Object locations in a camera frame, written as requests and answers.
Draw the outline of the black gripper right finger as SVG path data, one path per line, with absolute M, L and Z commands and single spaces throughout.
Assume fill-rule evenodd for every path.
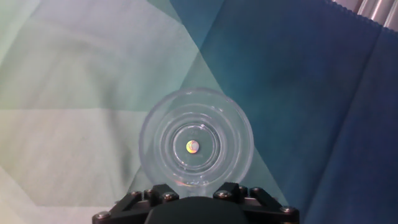
M 235 204 L 249 223 L 299 224 L 300 212 L 289 205 L 281 205 L 260 187 L 247 188 L 225 182 L 213 193 L 213 199 Z

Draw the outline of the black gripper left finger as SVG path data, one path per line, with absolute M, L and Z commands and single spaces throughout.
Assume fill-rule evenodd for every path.
M 179 198 L 178 193 L 167 184 L 154 185 L 144 191 L 128 192 L 109 211 L 93 215 L 92 224 L 144 224 L 156 206 Z

